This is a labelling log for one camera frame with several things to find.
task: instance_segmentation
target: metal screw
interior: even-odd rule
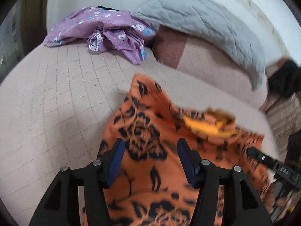
[[[241,172],[241,167],[235,166],[235,167],[234,167],[234,171],[236,171],[236,172]]]
[[[210,161],[208,160],[202,160],[201,162],[204,166],[208,166],[210,164]]]
[[[101,164],[101,160],[95,160],[93,161],[94,166],[99,166]]]
[[[62,166],[60,169],[61,172],[65,172],[67,170],[68,170],[68,166]]]

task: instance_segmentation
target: folded clothing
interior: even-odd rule
[[[121,50],[133,64],[140,64],[146,57],[144,40],[151,40],[155,34],[129,11],[86,7],[71,13],[52,28],[44,45],[55,47],[85,38],[92,51]]]
[[[217,127],[222,136],[211,129],[200,133],[187,119]],[[225,131],[231,136],[225,137]],[[98,158],[119,137],[126,151],[116,182],[104,191],[110,217],[116,222],[161,225],[167,218],[177,225],[189,224],[198,190],[187,183],[177,154],[179,138],[219,167],[241,166],[261,197],[269,194],[266,168],[245,154],[250,146],[261,148],[263,135],[238,128],[235,118],[222,111],[199,112],[173,105],[147,76],[133,77],[127,97],[105,129]],[[223,193],[220,186],[215,225],[222,222]]]

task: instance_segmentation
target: white flower print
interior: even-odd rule
[[[136,25],[136,29],[139,30],[139,31],[143,31],[144,30],[144,26],[137,24]]]
[[[101,34],[96,34],[88,42],[90,43],[89,48],[96,52],[99,51],[99,45],[103,42],[103,37]]]
[[[125,38],[125,34],[121,34],[121,35],[117,36],[117,38],[118,38],[119,40],[123,40],[123,39]]]

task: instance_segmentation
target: black floral pattern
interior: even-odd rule
[[[119,218],[116,220],[112,220],[113,225],[119,225],[119,226],[129,226],[133,222],[130,218]]]
[[[175,123],[175,127],[176,127],[176,131],[178,131],[181,128],[181,125],[179,125],[178,123]]]
[[[150,205],[147,217],[140,226],[188,226],[190,215],[187,210],[176,209],[169,201],[162,200]]]
[[[119,133],[125,140],[125,148],[133,160],[165,160],[167,153],[160,143],[160,133],[150,118],[143,112],[138,113],[134,122],[127,128],[120,128]]]
[[[197,138],[198,150],[202,152],[207,152],[207,149],[204,146],[204,141],[201,138]]]
[[[98,151],[98,154],[97,154],[97,158],[101,158],[103,156],[103,154],[109,150],[109,146],[108,146],[108,143],[104,140],[101,141],[100,143],[100,147],[99,147],[99,151]]]
[[[153,184],[152,191],[159,191],[161,186],[161,178],[155,166],[153,166],[150,171],[150,178]]]
[[[168,140],[163,140],[162,143],[164,144],[165,147],[169,148],[172,153],[178,156],[178,150],[176,144],[173,144]]]
[[[159,92],[162,92],[161,86],[160,86],[157,82],[154,82],[154,83],[155,83],[155,86],[156,86],[157,90],[158,90]]]
[[[117,115],[114,118],[113,125],[117,124],[122,120],[125,123],[126,119],[133,117],[136,114],[136,108],[131,106],[123,115]]]
[[[148,95],[147,86],[140,81],[137,81],[137,82],[138,82],[139,92],[140,92],[141,97],[143,97],[144,95]]]

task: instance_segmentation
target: yellow fabric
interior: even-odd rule
[[[232,135],[237,134],[237,130],[222,131],[221,127],[226,124],[224,121],[219,121],[216,124],[208,124],[206,121],[193,120],[192,118],[188,118],[186,116],[183,116],[183,120],[185,124],[193,131],[198,131],[200,133],[204,133],[205,135],[219,138],[229,138]]]
[[[295,209],[295,206],[292,206],[292,207],[289,209],[289,212],[292,213],[294,209]]]

